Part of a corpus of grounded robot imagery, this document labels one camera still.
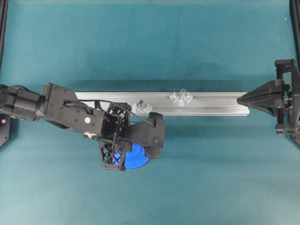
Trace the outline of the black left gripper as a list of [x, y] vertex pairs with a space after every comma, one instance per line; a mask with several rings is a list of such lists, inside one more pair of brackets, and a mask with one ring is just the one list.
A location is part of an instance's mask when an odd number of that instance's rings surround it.
[[126, 154], [131, 151], [131, 143], [113, 142], [123, 137], [124, 129], [130, 124], [131, 106], [128, 103], [110, 103], [107, 111], [92, 108], [80, 102], [74, 90], [53, 83], [43, 87], [43, 96], [43, 120], [99, 141], [103, 169], [126, 170]]

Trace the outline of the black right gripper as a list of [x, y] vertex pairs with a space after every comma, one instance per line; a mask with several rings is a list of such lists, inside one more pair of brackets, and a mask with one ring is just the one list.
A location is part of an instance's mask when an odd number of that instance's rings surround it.
[[[248, 108], [277, 117], [276, 130], [278, 135], [300, 135], [300, 70], [295, 60], [275, 61], [277, 79], [269, 81], [253, 91], [237, 98], [237, 103]], [[256, 97], [281, 94], [280, 103], [274, 99], [251, 101]]]

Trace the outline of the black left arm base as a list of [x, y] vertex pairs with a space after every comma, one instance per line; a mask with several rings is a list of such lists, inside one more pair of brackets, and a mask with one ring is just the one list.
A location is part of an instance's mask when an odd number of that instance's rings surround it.
[[11, 118], [7, 115], [0, 115], [0, 147], [10, 139]]

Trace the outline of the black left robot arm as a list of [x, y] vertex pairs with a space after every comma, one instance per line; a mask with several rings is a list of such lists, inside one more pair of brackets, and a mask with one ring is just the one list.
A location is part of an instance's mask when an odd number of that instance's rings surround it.
[[128, 104], [110, 103], [107, 110], [95, 100], [94, 107], [80, 101], [74, 90], [48, 83], [41, 94], [21, 85], [0, 87], [0, 113], [13, 119], [44, 120], [60, 129], [96, 140], [102, 167], [124, 171], [131, 143], [123, 140], [129, 126]]

